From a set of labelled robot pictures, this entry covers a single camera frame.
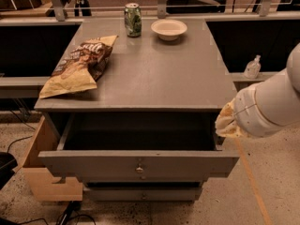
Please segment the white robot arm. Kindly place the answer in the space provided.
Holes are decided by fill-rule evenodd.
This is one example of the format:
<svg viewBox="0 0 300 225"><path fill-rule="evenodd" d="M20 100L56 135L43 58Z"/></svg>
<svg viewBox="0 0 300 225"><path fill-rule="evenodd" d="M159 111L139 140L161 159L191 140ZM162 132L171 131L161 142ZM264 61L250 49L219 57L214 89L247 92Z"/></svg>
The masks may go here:
<svg viewBox="0 0 300 225"><path fill-rule="evenodd" d="M220 137L263 138L300 121L300 44L286 67L264 82L240 90L215 122Z"/></svg>

